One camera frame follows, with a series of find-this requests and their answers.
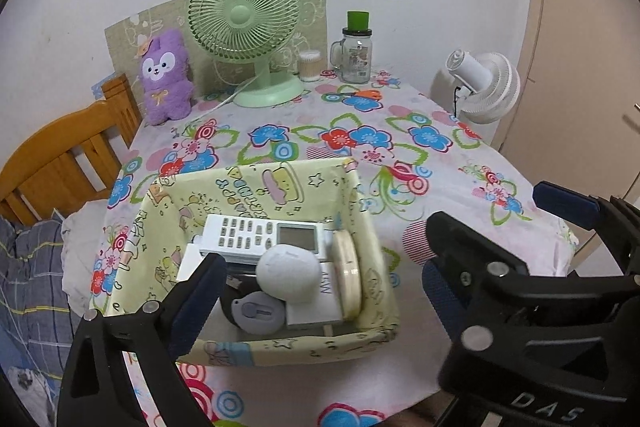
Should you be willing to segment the white 45W charger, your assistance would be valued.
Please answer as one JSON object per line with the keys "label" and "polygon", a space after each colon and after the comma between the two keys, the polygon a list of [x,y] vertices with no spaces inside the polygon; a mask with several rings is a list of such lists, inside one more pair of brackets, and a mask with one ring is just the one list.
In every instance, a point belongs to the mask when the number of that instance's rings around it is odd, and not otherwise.
{"label": "white 45W charger", "polygon": [[319,286],[306,303],[285,305],[286,327],[294,331],[324,329],[343,323],[343,310],[332,262],[323,262]]}

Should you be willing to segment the orange scissors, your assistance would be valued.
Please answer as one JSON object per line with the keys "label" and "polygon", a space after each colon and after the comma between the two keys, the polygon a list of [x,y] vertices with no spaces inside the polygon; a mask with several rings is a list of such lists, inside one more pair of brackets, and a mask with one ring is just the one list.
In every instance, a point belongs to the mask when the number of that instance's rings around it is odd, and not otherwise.
{"label": "orange scissors", "polygon": [[366,98],[367,100],[372,101],[381,101],[382,94],[380,91],[372,89],[372,90],[357,90],[355,92],[342,92],[342,98]]}

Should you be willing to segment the cotton swab container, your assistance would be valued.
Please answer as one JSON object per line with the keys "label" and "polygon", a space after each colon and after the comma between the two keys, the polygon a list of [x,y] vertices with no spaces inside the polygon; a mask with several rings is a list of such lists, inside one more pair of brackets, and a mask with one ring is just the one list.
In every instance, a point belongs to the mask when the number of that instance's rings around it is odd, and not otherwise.
{"label": "cotton swab container", "polygon": [[297,59],[298,77],[303,82],[320,79],[322,72],[322,55],[319,50],[303,50]]}

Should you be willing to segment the white square charger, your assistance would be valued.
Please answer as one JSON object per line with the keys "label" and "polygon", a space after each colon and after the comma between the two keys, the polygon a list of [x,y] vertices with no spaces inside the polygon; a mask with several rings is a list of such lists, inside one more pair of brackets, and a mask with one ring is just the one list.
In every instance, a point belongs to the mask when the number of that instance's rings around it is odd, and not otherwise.
{"label": "white square charger", "polygon": [[206,251],[201,251],[198,244],[190,243],[186,245],[186,251],[182,257],[179,265],[178,274],[176,276],[177,282],[185,282],[190,279],[190,276],[198,269],[198,266],[206,258]]}

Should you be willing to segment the wooden chair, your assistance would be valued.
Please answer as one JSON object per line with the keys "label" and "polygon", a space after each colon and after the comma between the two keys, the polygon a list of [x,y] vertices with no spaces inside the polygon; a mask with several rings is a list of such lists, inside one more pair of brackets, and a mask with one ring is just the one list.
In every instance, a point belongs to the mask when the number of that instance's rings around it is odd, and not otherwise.
{"label": "wooden chair", "polygon": [[103,98],[29,137],[1,171],[1,216],[31,227],[53,210],[73,213],[111,194],[122,163],[107,139],[134,141],[142,117],[127,77],[102,86]]}

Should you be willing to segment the yellow cartoon storage box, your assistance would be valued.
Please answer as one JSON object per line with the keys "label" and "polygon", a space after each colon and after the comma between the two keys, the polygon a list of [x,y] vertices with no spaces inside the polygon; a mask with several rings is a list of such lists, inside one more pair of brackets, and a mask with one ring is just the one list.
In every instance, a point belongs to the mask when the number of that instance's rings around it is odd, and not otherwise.
{"label": "yellow cartoon storage box", "polygon": [[362,306],[352,331],[223,343],[198,338],[183,361],[219,366],[314,364],[362,358],[394,340],[399,312],[352,158],[231,166],[160,176],[129,222],[106,312],[137,311],[176,283],[188,240],[209,213],[326,222],[349,231],[360,266]]}

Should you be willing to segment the beige cartoon backboard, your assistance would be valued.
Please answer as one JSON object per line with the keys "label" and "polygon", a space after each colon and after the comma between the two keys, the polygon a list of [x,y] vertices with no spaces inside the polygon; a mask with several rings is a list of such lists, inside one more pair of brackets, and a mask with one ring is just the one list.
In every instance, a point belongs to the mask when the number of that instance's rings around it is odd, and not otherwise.
{"label": "beige cartoon backboard", "polygon": [[297,72],[300,52],[318,50],[326,65],[328,28],[326,0],[298,0],[298,20],[288,41],[279,49],[261,46],[258,38],[267,26],[235,29],[219,15],[196,17],[189,0],[171,0],[145,9],[107,27],[105,39],[114,71],[124,74],[138,104],[143,103],[141,48],[169,29],[178,29],[188,51],[188,78],[194,95],[231,88],[254,76],[254,60],[270,61],[271,72]]}

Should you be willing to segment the purple plush bunny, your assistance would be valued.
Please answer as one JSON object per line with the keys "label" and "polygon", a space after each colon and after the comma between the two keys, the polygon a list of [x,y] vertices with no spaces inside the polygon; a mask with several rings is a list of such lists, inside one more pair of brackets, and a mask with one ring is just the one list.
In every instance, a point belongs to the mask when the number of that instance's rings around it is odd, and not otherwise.
{"label": "purple plush bunny", "polygon": [[182,32],[169,28],[146,39],[138,49],[145,118],[158,126],[191,114],[194,86]]}

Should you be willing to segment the plaid blue bedding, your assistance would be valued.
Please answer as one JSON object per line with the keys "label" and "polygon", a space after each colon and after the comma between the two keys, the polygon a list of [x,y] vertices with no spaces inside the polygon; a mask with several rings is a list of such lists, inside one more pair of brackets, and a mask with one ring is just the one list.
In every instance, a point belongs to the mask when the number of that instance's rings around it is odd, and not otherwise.
{"label": "plaid blue bedding", "polygon": [[62,222],[1,220],[1,370],[39,426],[53,426],[79,317],[62,289]]}

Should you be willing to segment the glass jar green lid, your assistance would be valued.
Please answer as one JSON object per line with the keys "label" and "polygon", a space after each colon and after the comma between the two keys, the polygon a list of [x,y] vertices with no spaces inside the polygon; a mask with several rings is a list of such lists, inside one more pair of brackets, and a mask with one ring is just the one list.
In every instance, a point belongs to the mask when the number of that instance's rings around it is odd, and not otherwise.
{"label": "glass jar green lid", "polygon": [[348,11],[341,40],[330,46],[330,64],[343,82],[363,84],[370,80],[372,30],[369,17],[366,11]]}

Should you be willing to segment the lavender round gadget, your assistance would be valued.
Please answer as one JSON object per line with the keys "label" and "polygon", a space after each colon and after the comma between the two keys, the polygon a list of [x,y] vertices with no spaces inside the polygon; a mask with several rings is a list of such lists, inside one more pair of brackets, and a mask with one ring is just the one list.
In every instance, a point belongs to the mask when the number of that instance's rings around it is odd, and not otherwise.
{"label": "lavender round gadget", "polygon": [[285,324],[284,303],[263,291],[233,300],[231,313],[236,326],[250,335],[268,336]]}

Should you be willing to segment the white remote control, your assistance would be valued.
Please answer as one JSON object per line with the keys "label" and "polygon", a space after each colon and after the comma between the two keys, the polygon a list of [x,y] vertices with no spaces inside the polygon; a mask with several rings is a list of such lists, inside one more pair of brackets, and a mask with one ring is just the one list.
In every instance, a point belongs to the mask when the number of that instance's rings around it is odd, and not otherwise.
{"label": "white remote control", "polygon": [[193,237],[203,254],[217,254],[237,265],[257,265],[273,246],[284,244],[328,260],[333,232],[320,222],[283,221],[208,215],[204,230]]}

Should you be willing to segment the green desk fan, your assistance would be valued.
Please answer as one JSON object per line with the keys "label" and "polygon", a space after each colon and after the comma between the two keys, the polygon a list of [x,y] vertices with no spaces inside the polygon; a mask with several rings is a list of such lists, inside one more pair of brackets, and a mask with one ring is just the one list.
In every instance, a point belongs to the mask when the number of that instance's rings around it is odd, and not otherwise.
{"label": "green desk fan", "polygon": [[[299,12],[298,0],[189,0],[189,9],[196,17],[219,15],[235,29],[256,30],[264,24],[267,29],[258,43],[274,50],[290,38]],[[303,83],[292,72],[271,72],[268,58],[258,57],[254,76],[235,88],[231,101],[244,108],[262,108],[291,101],[302,92]]]}

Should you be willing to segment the cream round compact mirror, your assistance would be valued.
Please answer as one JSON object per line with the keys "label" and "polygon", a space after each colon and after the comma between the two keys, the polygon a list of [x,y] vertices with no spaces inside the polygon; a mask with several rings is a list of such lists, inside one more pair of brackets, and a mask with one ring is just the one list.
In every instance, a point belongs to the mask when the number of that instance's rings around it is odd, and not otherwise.
{"label": "cream round compact mirror", "polygon": [[362,289],[357,251],[349,231],[333,232],[331,257],[340,288],[344,320],[355,320],[362,306]]}

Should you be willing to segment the white standing fan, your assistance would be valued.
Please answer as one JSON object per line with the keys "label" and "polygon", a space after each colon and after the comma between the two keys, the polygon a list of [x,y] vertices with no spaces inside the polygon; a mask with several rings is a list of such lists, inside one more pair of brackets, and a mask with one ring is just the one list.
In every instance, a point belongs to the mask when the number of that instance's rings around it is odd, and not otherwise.
{"label": "white standing fan", "polygon": [[472,124],[493,124],[511,112],[520,92],[518,70],[503,54],[456,49],[437,72],[430,97]]}

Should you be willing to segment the floral tablecloth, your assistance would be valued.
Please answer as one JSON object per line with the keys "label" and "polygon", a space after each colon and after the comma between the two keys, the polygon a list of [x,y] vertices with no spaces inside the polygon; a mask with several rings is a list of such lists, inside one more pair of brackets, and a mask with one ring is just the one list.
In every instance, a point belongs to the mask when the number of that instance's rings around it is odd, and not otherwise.
{"label": "floral tablecloth", "polygon": [[217,426],[372,426],[432,395],[448,351],[422,288],[432,213],[535,275],[566,274],[576,237],[532,191],[470,126],[388,72],[362,87],[327,73],[260,109],[204,98],[186,119],[139,128],[107,199],[91,301],[121,314],[165,297],[213,212],[371,229],[380,250],[360,261],[358,321],[332,337],[258,341],[215,314],[179,369]]}

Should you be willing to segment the beige door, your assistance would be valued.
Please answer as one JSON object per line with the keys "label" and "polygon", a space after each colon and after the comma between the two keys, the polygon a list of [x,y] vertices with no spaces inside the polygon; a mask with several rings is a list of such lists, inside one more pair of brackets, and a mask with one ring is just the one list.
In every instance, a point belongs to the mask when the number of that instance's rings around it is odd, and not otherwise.
{"label": "beige door", "polygon": [[639,199],[639,1],[540,0],[533,58],[500,146],[530,182]]}

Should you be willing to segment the white earbud case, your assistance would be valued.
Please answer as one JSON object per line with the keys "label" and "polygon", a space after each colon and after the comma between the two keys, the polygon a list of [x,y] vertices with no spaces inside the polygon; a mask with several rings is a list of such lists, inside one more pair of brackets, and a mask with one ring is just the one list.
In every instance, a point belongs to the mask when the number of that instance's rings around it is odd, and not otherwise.
{"label": "white earbud case", "polygon": [[262,291],[286,303],[308,303],[319,289],[322,270],[311,251],[286,244],[268,249],[256,267]]}

